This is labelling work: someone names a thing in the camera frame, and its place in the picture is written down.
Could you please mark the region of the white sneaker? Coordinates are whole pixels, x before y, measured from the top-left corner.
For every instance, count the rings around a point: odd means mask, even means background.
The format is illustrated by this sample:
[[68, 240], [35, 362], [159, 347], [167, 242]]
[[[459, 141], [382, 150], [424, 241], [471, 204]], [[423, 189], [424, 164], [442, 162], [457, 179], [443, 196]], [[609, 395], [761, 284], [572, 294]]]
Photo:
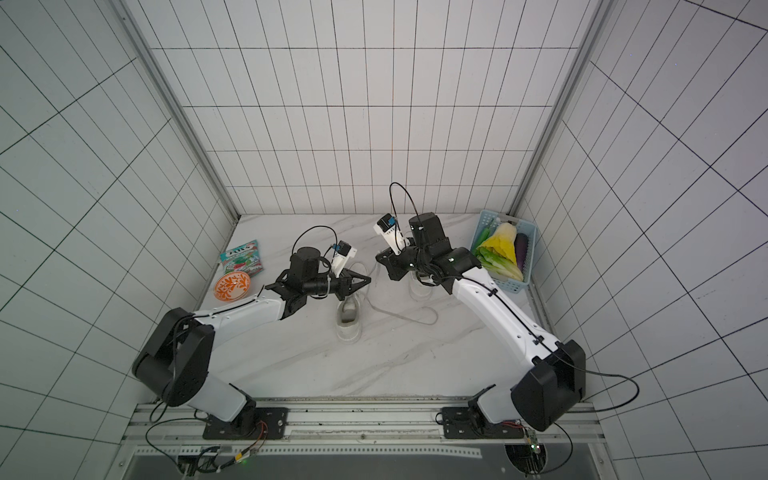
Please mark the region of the white sneaker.
[[394, 312], [377, 306], [367, 294], [368, 287], [352, 294], [338, 304], [335, 317], [337, 338], [344, 343], [357, 342], [363, 332], [365, 307], [384, 319], [397, 319], [423, 326], [433, 326], [439, 320], [439, 313], [432, 307], [418, 307], [413, 312]]
[[417, 271], [410, 273], [409, 290], [410, 296], [415, 301], [427, 301], [431, 298], [435, 284], [432, 278], [427, 274]]

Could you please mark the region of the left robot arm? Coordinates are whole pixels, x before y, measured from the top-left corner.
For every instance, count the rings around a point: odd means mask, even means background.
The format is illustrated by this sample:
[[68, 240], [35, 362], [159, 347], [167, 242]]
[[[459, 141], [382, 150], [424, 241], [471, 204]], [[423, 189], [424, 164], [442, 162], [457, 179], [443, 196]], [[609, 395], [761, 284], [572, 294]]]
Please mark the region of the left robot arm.
[[289, 268], [258, 294], [207, 311], [168, 311], [135, 358], [132, 375], [170, 407], [188, 405], [226, 423], [239, 421], [253, 402], [209, 372], [213, 351], [257, 327], [287, 319], [310, 297], [344, 301], [371, 283], [346, 263], [346, 257], [331, 263], [318, 249], [301, 247], [291, 255]]

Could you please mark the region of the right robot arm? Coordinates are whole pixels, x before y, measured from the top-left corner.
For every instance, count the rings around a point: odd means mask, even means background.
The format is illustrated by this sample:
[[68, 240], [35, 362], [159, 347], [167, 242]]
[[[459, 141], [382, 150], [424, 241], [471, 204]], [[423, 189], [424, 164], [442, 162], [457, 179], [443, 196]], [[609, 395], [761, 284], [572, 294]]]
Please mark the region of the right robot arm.
[[520, 419], [543, 432], [581, 402], [586, 386], [586, 355], [571, 340], [563, 343], [537, 325], [497, 285], [465, 247], [454, 248], [432, 212], [416, 215], [403, 231], [387, 213], [374, 231], [388, 248], [376, 255], [394, 281], [408, 273], [429, 278], [477, 315], [512, 357], [510, 400], [500, 410], [483, 408], [493, 423]]

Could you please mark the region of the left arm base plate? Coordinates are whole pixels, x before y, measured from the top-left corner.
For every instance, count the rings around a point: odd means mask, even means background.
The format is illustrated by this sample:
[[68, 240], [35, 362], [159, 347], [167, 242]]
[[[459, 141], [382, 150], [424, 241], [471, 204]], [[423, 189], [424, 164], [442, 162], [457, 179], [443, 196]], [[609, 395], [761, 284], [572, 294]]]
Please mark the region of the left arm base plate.
[[207, 421], [202, 437], [205, 440], [244, 441], [280, 440], [284, 437], [289, 409], [283, 407], [261, 408], [246, 405], [232, 421], [224, 422], [217, 417]]

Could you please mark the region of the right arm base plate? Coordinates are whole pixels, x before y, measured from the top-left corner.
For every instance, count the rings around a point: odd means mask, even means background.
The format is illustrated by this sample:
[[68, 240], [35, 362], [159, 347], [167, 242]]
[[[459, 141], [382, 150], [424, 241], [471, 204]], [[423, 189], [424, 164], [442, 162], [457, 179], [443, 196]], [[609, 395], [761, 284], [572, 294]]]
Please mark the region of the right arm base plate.
[[452, 440], [520, 440], [524, 431], [488, 421], [479, 409], [473, 407], [444, 407], [435, 415], [435, 422], [442, 427], [443, 436]]

